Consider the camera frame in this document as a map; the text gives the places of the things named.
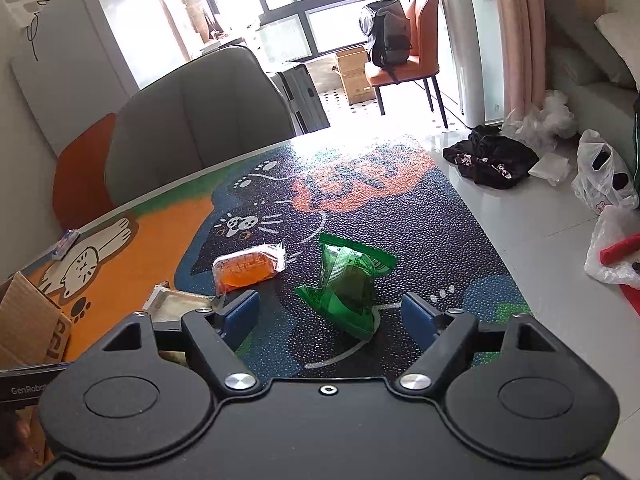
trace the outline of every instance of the green wrapper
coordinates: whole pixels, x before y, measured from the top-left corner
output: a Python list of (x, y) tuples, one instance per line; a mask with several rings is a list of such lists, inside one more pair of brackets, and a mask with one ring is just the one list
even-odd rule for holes
[(320, 288), (299, 286), (296, 293), (318, 314), (345, 332), (368, 341), (376, 332), (373, 279), (390, 273), (398, 259), (385, 251), (320, 235)]

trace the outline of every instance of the gray suitcase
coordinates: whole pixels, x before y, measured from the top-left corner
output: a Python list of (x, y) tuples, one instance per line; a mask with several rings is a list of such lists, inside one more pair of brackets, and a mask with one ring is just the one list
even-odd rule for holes
[(270, 65), (265, 72), (287, 102), (297, 135), (330, 126), (316, 85), (304, 64)]

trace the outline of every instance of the orange snack package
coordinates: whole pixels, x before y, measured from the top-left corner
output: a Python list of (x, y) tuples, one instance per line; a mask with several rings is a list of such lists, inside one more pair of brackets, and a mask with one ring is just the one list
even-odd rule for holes
[(219, 256), (213, 261), (216, 293), (231, 292), (273, 278), (286, 267), (282, 244), (260, 245)]

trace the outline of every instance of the cardboard box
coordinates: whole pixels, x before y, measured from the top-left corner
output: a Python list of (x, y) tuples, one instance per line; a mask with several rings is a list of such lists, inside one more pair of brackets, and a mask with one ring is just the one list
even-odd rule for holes
[(355, 46), (341, 50), (335, 53), (335, 57), (338, 74), (349, 104), (354, 105), (375, 99), (376, 94), (364, 73), (364, 65), (368, 59), (364, 47)]
[[(0, 285), (0, 370), (62, 361), (71, 321), (20, 272)], [(44, 464), (45, 439), (36, 408), (18, 414), (30, 424), (28, 445)]]

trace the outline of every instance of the screw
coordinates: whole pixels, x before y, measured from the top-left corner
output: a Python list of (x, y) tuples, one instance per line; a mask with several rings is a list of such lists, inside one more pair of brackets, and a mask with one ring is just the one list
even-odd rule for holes
[(254, 376), (242, 372), (231, 374), (225, 379), (226, 387), (232, 390), (248, 390), (255, 386), (255, 383), (257, 383), (257, 380)]
[(325, 384), (324, 386), (320, 386), (320, 393), (325, 396), (331, 396), (338, 393), (338, 388), (333, 386), (332, 384)]
[(431, 379), (424, 374), (407, 374), (400, 377), (400, 385), (407, 390), (426, 390)]

